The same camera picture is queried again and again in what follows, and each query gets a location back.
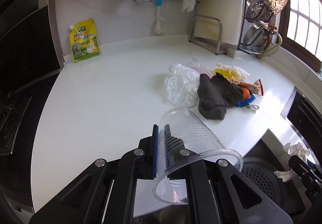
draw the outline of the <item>yellow plastic bag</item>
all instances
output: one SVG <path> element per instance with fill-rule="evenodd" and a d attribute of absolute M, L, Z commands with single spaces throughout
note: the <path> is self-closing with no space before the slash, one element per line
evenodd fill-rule
<path fill-rule="evenodd" d="M 213 74 L 216 75 L 216 73 L 220 73 L 221 75 L 223 75 L 229 82 L 236 81 L 236 74 L 232 71 L 215 69 Z"/>
<path fill-rule="evenodd" d="M 69 35 L 74 62 L 99 55 L 96 28 L 93 19 L 77 23 Z"/>

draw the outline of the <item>cutting board holder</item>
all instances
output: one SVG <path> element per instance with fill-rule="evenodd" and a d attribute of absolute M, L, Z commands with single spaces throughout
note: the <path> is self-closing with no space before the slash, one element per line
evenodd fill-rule
<path fill-rule="evenodd" d="M 218 41 L 216 40 L 211 40 L 211 39 L 204 39 L 204 38 L 199 38 L 194 36 L 194 27 L 195 27 L 195 19 L 196 17 L 199 18 L 205 18 L 205 19 L 210 19 L 210 20 L 215 20 L 219 24 L 219 34 L 218 34 Z M 227 54 L 229 45 L 228 43 L 223 43 L 221 41 L 221 37 L 223 34 L 223 24 L 218 18 L 213 18 L 205 15 L 200 15 L 200 14 L 195 14 L 191 18 L 191 23 L 190 23 L 190 37 L 189 37 L 189 42 L 192 42 L 206 50 L 209 50 L 212 53 L 215 53 L 216 55 L 218 54 Z"/>

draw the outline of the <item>window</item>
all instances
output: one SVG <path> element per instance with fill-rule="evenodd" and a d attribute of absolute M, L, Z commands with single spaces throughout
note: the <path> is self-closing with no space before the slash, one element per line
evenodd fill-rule
<path fill-rule="evenodd" d="M 322 61 L 320 0 L 289 0 L 281 12 L 282 46 L 318 71 Z"/>
<path fill-rule="evenodd" d="M 290 0 L 287 37 L 322 61 L 322 4 L 319 0 Z"/>

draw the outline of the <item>metal screw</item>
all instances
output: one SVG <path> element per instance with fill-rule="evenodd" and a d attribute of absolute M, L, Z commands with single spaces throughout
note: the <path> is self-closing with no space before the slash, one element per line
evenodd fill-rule
<path fill-rule="evenodd" d="M 226 167 L 228 166 L 228 161 L 221 159 L 221 160 L 218 160 L 218 164 L 222 167 Z"/>
<path fill-rule="evenodd" d="M 183 150 L 180 150 L 180 154 L 181 154 L 182 156 L 189 156 L 190 151 L 189 151 L 189 150 L 186 150 L 186 149 L 183 149 Z"/>
<path fill-rule="evenodd" d="M 136 150 L 134 150 L 134 154 L 135 154 L 136 156 L 143 155 L 143 153 L 144 153 L 144 151 L 143 151 L 142 149 L 136 149 Z"/>
<path fill-rule="evenodd" d="M 98 159 L 98 160 L 96 160 L 96 161 L 95 161 L 95 165 L 96 165 L 97 167 L 102 167 L 102 166 L 104 166 L 104 165 L 105 165 L 105 160 L 103 160 L 103 159 Z"/>

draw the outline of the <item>window frame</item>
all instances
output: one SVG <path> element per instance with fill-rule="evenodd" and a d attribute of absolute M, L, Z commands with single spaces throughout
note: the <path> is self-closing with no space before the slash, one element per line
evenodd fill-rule
<path fill-rule="evenodd" d="M 322 28 L 322 25 L 316 23 L 315 21 L 305 16 L 301 12 L 291 9 L 290 0 L 288 0 L 284 10 L 281 11 L 281 20 L 280 20 L 280 26 L 279 26 L 279 33 L 283 39 L 281 46 L 286 50 L 288 50 L 289 52 L 291 52 L 292 54 L 294 54 L 295 56 L 297 56 L 299 59 L 305 62 L 309 67 L 311 67 L 314 71 L 317 72 L 320 69 L 321 61 L 316 56 L 314 56 L 311 52 L 309 52 L 306 48 L 304 48 L 294 40 L 287 37 L 287 31 L 289 28 L 289 16 L 291 11 L 295 12 L 298 15 L 301 15 L 305 19 L 309 20 L 309 22 L 312 22 L 313 24 L 317 25 L 317 27 L 319 28 Z"/>

